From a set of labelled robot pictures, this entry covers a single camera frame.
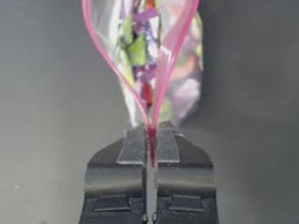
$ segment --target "plastic bag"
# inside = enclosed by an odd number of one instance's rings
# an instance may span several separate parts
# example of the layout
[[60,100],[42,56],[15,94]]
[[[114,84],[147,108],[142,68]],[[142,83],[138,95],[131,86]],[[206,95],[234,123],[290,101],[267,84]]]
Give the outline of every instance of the plastic bag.
[[179,123],[200,96],[199,1],[82,0],[90,36],[120,79],[132,125],[144,118],[152,161],[158,123]]

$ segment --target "pink plastic edge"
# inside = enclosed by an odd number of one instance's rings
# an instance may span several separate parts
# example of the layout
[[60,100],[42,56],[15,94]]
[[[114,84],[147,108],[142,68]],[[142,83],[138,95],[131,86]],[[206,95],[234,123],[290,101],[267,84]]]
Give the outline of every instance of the pink plastic edge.
[[122,72],[119,71],[114,61],[111,60],[111,58],[108,57],[108,54],[106,53],[106,50],[104,48],[102,47],[102,44],[99,42],[99,38],[98,38],[98,35],[96,33],[94,32],[94,25],[92,25],[92,22],[91,22],[91,16],[90,16],[90,0],[82,0],[82,9],[83,9],[83,16],[84,16],[84,22],[86,22],[86,26],[88,28],[88,34],[92,38],[92,41],[96,45],[96,48],[99,50],[99,52],[102,53],[108,65],[111,66],[111,68],[114,69],[119,79],[123,81],[128,91],[131,92],[132,96],[135,97],[135,102],[138,104],[138,107],[140,108],[142,110],[142,114],[143,114],[143,118],[144,118],[144,125],[147,126],[147,128],[151,127],[151,123],[150,123],[150,119],[148,119],[148,116],[147,116],[147,113],[146,113],[146,106],[143,105],[142,103],[142,99],[140,97],[138,96],[136,94],[136,91],[134,90],[134,88],[131,87],[128,81],[127,81],[127,78],[124,77],[124,75],[122,74]]
[[[156,75],[155,75],[155,91],[154,91],[154,113],[152,113],[152,126],[148,127],[148,140],[150,140],[150,150],[151,150],[151,162],[152,167],[155,167],[155,134],[156,134],[156,125],[159,122],[159,114],[160,109],[163,105],[164,100],[164,94],[168,88],[170,79],[174,72],[175,62],[179,57],[179,52],[183,47],[183,41],[187,36],[187,32],[191,28],[192,19],[195,17],[198,7],[200,4],[200,0],[194,0],[192,5],[188,4],[188,1],[186,1],[183,13],[179,16],[176,23],[167,33],[167,36],[163,40],[163,44],[159,50],[159,60],[158,60],[158,66],[156,66]],[[178,42],[175,43],[174,47],[170,49],[167,48],[167,43],[171,43],[171,39],[174,38],[174,35],[176,33],[180,33],[180,36],[178,38]]]

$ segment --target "gray background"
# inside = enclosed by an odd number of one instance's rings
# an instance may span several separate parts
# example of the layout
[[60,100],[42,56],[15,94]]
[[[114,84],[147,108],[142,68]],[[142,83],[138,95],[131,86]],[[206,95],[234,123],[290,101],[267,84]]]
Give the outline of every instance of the gray background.
[[[299,223],[296,0],[203,0],[206,74],[187,137],[216,167],[222,224]],[[80,1],[0,2],[0,221],[79,222],[86,164],[127,109]]]

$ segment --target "clamp jaw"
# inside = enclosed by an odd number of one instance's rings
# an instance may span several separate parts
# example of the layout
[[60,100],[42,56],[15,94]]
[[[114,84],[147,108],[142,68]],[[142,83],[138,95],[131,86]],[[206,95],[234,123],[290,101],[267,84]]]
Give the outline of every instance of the clamp jaw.
[[164,122],[156,134],[156,167],[144,126],[88,162],[79,224],[218,224],[214,166],[206,152]]

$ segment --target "green item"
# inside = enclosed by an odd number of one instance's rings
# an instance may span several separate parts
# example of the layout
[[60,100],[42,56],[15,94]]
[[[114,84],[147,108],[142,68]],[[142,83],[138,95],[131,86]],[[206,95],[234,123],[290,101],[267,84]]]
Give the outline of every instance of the green item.
[[146,35],[142,34],[135,42],[126,48],[127,55],[134,67],[140,67],[146,65]]
[[155,2],[155,8],[160,10],[160,0],[154,0],[154,2]]

